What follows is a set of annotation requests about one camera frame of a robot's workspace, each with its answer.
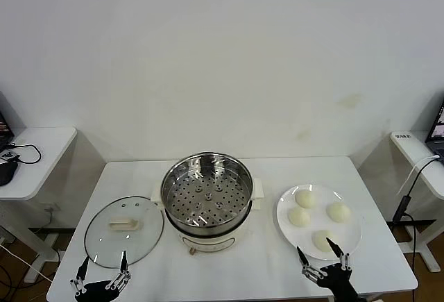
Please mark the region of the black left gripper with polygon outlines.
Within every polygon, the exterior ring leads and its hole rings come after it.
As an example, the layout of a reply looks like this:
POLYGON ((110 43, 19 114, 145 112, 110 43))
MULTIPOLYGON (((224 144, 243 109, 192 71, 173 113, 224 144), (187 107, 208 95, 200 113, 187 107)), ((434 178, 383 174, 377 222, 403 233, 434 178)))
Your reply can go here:
POLYGON ((113 280, 103 280, 93 283, 85 283, 89 257, 87 256, 81 266, 79 266, 74 279, 70 280, 71 288, 76 295, 78 302, 111 302, 120 295, 119 290, 123 290, 131 279, 128 269, 126 251, 122 252, 119 273, 113 280))

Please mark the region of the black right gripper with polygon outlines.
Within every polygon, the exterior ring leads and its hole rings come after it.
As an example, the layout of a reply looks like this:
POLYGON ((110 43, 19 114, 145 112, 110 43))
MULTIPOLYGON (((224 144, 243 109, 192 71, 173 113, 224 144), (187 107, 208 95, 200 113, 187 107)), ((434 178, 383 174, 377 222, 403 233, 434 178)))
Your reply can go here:
POLYGON ((359 301, 359 295, 350 283, 352 274, 349 264, 348 253, 344 253, 341 247, 334 243, 330 238, 326 238, 327 243, 339 258, 339 263, 328 265, 318 269, 310 265, 303 251, 297 246, 297 252, 302 265, 302 275, 313 283, 317 283, 319 287, 326 288, 334 296, 337 302, 355 302, 359 301))

